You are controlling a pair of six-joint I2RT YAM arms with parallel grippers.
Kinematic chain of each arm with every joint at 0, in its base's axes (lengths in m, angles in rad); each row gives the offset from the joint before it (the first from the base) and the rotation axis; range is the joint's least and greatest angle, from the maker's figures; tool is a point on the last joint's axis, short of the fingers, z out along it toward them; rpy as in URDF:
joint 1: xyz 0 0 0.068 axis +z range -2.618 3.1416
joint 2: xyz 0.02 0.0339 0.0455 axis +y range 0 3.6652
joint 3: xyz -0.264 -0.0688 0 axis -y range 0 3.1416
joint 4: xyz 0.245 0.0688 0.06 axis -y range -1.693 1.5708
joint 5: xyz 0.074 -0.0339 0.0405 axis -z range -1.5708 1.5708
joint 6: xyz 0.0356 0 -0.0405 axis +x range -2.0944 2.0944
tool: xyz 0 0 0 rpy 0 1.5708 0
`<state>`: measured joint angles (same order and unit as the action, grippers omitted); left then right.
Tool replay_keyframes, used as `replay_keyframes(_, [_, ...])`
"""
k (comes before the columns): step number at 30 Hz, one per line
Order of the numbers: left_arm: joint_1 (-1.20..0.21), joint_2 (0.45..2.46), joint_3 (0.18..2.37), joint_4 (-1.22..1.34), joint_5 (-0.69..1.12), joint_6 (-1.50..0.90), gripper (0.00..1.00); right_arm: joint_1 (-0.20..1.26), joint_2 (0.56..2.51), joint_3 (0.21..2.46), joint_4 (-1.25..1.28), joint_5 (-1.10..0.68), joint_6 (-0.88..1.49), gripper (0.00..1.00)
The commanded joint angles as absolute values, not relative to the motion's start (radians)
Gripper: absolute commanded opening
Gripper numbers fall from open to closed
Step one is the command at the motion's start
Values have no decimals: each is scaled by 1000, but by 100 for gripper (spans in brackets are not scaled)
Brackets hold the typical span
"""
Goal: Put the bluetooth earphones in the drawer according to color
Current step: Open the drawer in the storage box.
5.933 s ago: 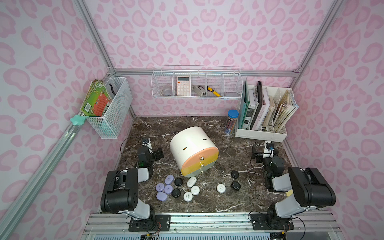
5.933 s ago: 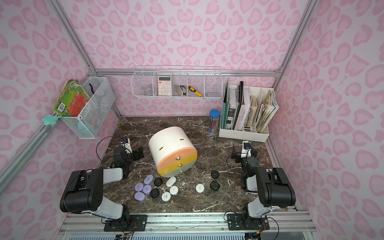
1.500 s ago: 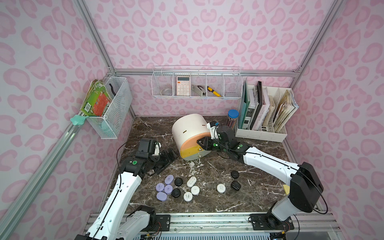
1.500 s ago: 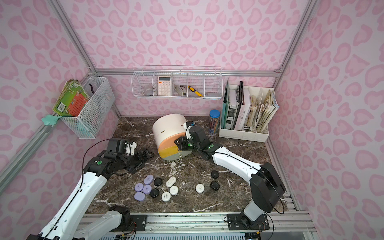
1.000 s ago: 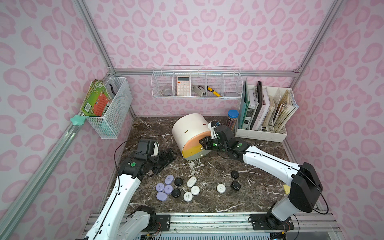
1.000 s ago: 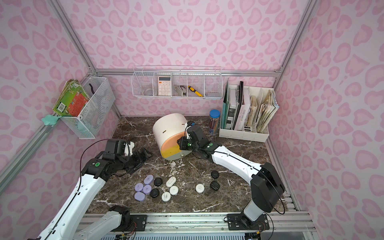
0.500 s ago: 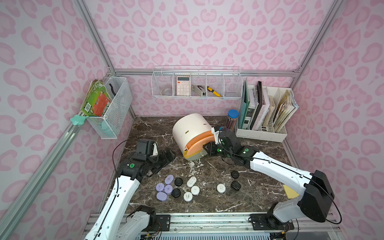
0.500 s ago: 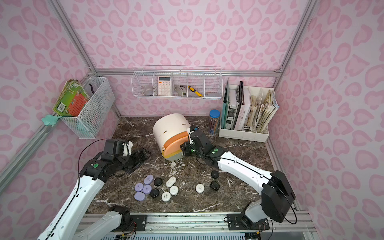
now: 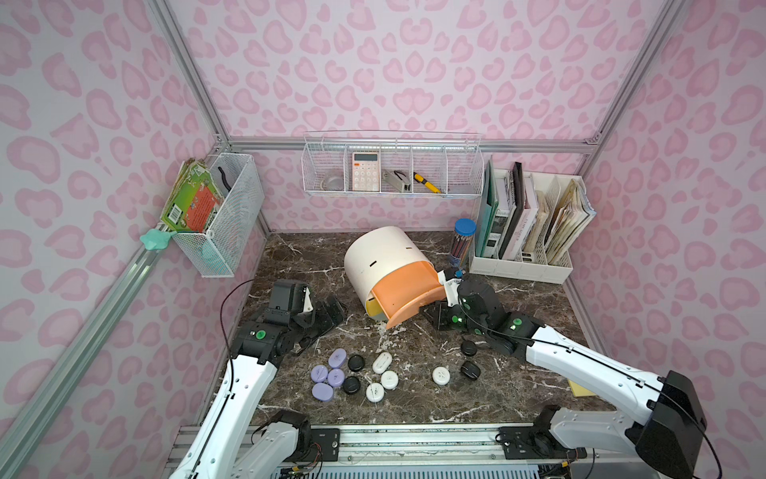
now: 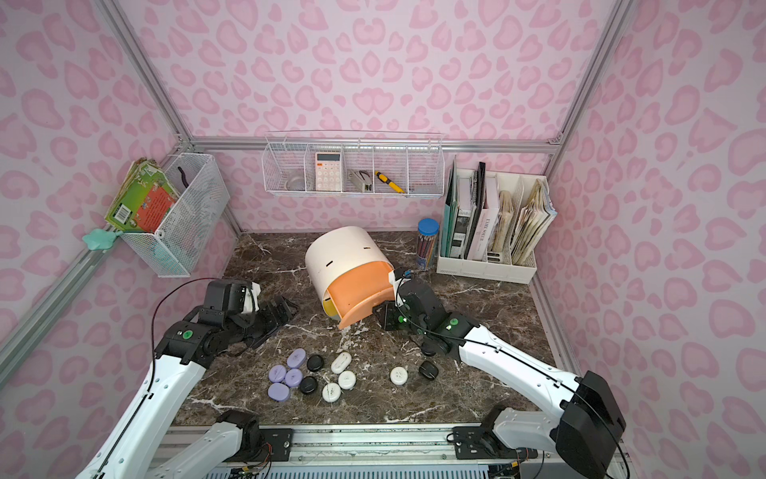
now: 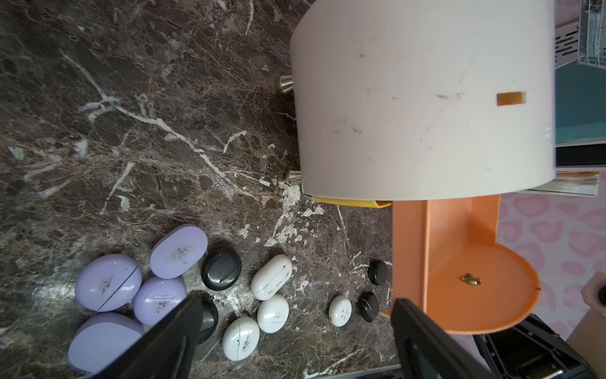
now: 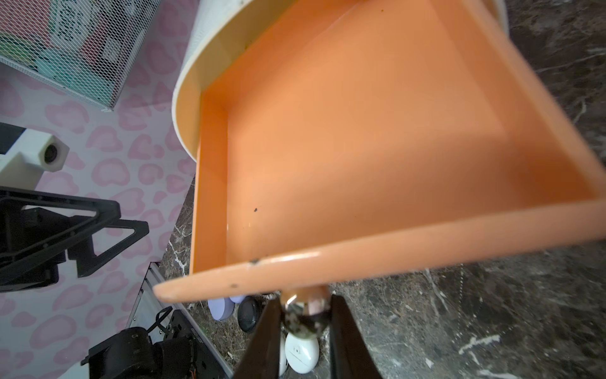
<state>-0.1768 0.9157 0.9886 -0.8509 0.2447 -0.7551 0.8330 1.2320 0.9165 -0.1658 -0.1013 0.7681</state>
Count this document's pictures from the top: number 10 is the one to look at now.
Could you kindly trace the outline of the black earphone case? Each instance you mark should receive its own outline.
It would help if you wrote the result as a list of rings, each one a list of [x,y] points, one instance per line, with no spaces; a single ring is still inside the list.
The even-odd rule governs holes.
[[[439,368],[431,361],[424,360],[418,367],[419,374],[430,381],[435,380],[439,376]]]
[[[298,390],[304,395],[311,395],[317,391],[318,387],[318,380],[314,376],[306,376],[301,379]]]
[[[437,351],[428,343],[423,342],[420,345],[421,353],[426,357],[433,357]]]
[[[325,365],[324,358],[319,354],[311,355],[306,361],[306,368],[308,371],[317,372],[323,369]]]

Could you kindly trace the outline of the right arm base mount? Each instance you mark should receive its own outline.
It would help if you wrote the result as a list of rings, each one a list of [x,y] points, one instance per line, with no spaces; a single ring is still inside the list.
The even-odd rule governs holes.
[[[494,432],[484,426],[456,426],[446,436],[454,447],[458,460],[520,460],[537,459],[538,451],[530,448],[512,449],[504,445]]]

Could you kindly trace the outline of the white round drawer cabinet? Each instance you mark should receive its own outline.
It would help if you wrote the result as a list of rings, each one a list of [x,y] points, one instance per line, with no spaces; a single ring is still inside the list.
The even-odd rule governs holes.
[[[373,261],[392,265],[369,233],[359,227],[343,227],[322,235],[308,247],[305,255],[306,270],[321,305],[329,297],[327,289],[335,279]]]

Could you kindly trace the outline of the orange top drawer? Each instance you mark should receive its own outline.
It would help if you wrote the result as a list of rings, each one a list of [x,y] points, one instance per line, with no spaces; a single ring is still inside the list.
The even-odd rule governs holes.
[[[343,273],[329,285],[327,293],[340,317],[340,329],[369,317],[377,305],[393,301],[393,285],[389,279],[392,272],[389,263],[373,261]]]

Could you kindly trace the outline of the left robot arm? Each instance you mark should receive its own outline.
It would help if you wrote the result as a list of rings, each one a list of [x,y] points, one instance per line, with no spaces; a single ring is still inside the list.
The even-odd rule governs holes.
[[[297,315],[285,297],[259,301],[256,283],[214,279],[205,299],[154,347],[139,391],[82,478],[203,478],[226,462],[271,469],[289,457],[292,432],[262,430],[254,414],[229,409],[199,439],[162,464],[152,461],[190,392],[231,346],[257,348]]]

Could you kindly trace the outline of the yellow drawer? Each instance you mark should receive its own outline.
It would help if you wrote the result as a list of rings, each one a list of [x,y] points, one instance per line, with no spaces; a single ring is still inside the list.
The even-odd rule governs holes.
[[[331,297],[327,297],[323,302],[323,310],[328,317],[338,319],[338,312]]]

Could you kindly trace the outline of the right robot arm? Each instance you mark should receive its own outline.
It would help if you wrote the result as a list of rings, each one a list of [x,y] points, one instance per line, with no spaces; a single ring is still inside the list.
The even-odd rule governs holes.
[[[447,311],[433,289],[408,269],[389,273],[393,293],[373,309],[385,331],[418,335],[423,345],[482,370],[540,410],[499,407],[484,427],[493,445],[554,451],[584,478],[606,478],[626,420],[608,382],[594,371],[577,375],[506,343],[476,319]]]

